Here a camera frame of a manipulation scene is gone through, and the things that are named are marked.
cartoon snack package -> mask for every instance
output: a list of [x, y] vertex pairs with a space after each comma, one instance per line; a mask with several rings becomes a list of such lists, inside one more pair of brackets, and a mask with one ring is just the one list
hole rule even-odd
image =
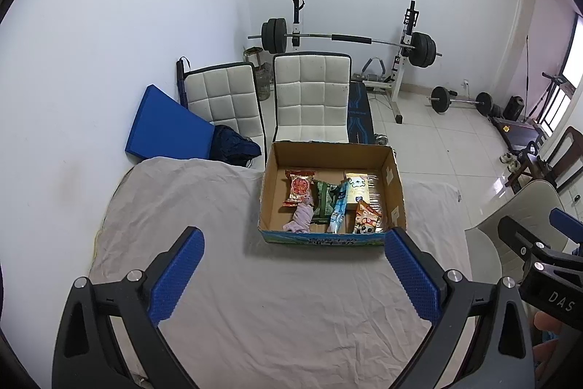
[[377, 230], [378, 222], [381, 220], [381, 213], [374, 210], [364, 200], [359, 199], [356, 208], [354, 234], [372, 234]]
[[358, 198], [362, 198], [366, 203], [369, 202], [370, 196], [368, 191], [368, 176], [366, 174], [345, 174], [349, 181], [348, 196], [346, 198], [347, 208], [355, 209]]

person's hand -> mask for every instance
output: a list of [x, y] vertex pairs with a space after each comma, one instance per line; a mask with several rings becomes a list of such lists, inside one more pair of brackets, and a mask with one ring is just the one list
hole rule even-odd
[[[535, 314], [535, 327], [537, 327], [541, 331], [550, 331], [555, 335], [559, 335], [563, 328], [563, 323], [557, 320], [555, 317], [550, 316], [542, 311], [539, 311]], [[547, 363], [550, 360], [550, 357], [553, 356], [553, 352], [557, 347], [557, 339], [552, 339], [545, 343], [541, 343], [532, 348], [532, 353], [535, 357], [535, 361], [540, 362], [538, 367], [535, 370], [535, 377], [536, 379], [540, 379], [542, 376], [544, 369], [546, 368]]]

white chair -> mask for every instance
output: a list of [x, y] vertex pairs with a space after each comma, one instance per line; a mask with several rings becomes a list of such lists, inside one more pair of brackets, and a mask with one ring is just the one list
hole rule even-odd
[[205, 121], [226, 125], [261, 147], [251, 167], [265, 169], [267, 145], [252, 63], [229, 63], [184, 73], [188, 109]]
[[509, 216], [555, 251], [571, 252], [576, 247], [549, 222], [552, 209], [563, 210], [559, 195], [545, 180], [533, 180], [508, 203], [475, 228], [466, 231], [472, 278], [497, 283], [502, 275], [523, 279], [523, 260], [498, 237], [498, 222]]
[[352, 60], [340, 53], [275, 55], [274, 141], [348, 142]]

weight plate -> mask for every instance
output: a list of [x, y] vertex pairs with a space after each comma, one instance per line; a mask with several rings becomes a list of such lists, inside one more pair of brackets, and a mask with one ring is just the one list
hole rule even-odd
[[494, 101], [488, 93], [480, 93], [476, 97], [476, 109], [482, 116], [488, 116], [492, 112]]
[[287, 50], [287, 25], [286, 20], [281, 17], [275, 20], [275, 31], [273, 33], [273, 43], [276, 53], [286, 53]]
[[431, 101], [431, 107], [435, 112], [445, 112], [449, 109], [451, 104], [450, 92], [442, 86], [438, 86], [431, 92], [431, 97], [436, 98], [437, 101]]
[[502, 108], [497, 104], [492, 104], [492, 111], [490, 112], [490, 116], [492, 118], [501, 118], [502, 117]]
[[435, 57], [437, 56], [437, 47], [435, 46], [435, 42], [429, 35], [425, 35], [427, 37], [427, 56], [425, 57], [425, 62], [421, 65], [421, 68], [427, 68], [428, 66], [433, 65], [433, 62], [435, 62]]
[[263, 50], [269, 53], [277, 53], [275, 50], [274, 34], [275, 34], [275, 21], [277, 19], [269, 19], [267, 22], [263, 23], [261, 27], [261, 45]]
[[411, 46], [415, 49], [409, 52], [409, 63], [413, 66], [422, 67], [427, 59], [427, 35], [420, 32], [413, 32], [411, 36]]

bed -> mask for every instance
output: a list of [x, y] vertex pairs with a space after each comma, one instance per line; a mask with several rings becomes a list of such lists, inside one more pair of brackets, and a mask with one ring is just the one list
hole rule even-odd
[[[201, 388], [387, 388], [423, 340], [422, 321], [383, 248], [267, 244], [257, 230], [262, 173], [206, 160], [137, 165], [111, 200], [89, 277], [145, 269], [186, 228], [205, 255], [173, 316], [160, 324]], [[407, 232], [444, 269], [471, 278], [459, 192], [403, 181]], [[442, 377], [455, 375], [471, 322]], [[116, 323], [129, 368], [142, 374]]]

